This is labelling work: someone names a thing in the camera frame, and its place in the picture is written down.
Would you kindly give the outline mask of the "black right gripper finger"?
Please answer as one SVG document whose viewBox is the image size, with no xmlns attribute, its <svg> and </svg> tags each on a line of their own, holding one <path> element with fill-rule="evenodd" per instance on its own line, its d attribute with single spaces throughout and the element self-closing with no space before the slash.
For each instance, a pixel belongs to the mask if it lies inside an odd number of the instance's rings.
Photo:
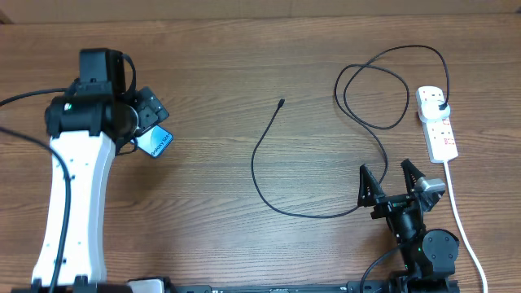
<svg viewBox="0 0 521 293">
<path fill-rule="evenodd" d="M 418 180 L 425 176 L 409 159 L 401 162 L 401 167 L 405 177 L 405 185 L 408 192 L 414 192 L 414 187 Z"/>
<path fill-rule="evenodd" d="M 371 207 L 376 205 L 380 199 L 385 197 L 385 193 L 375 179 L 366 164 L 360 167 L 360 185 L 357 199 L 358 207 Z"/>
</svg>

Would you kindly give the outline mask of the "blue Samsung Galaxy smartphone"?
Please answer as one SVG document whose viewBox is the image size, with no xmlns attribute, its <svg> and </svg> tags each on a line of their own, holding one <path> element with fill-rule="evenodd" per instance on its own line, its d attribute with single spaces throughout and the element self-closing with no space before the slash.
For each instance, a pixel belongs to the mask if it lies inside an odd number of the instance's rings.
<svg viewBox="0 0 521 293">
<path fill-rule="evenodd" d="M 138 137 L 137 144 L 141 151 L 152 158 L 159 158 L 173 140 L 174 136 L 169 131 L 157 125 Z"/>
</svg>

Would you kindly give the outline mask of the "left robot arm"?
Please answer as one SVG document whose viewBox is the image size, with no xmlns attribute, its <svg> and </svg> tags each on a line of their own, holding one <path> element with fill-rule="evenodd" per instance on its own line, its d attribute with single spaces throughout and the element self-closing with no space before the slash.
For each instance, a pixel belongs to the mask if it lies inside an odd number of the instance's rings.
<svg viewBox="0 0 521 293">
<path fill-rule="evenodd" d="M 45 111 L 52 183 L 35 292 L 106 282 L 103 221 L 113 160 L 126 144 L 157 158 L 174 140 L 160 127 L 169 112 L 157 96 L 125 82 L 125 66 L 133 63 L 127 54 L 84 49 L 79 61 L 80 76 Z"/>
</svg>

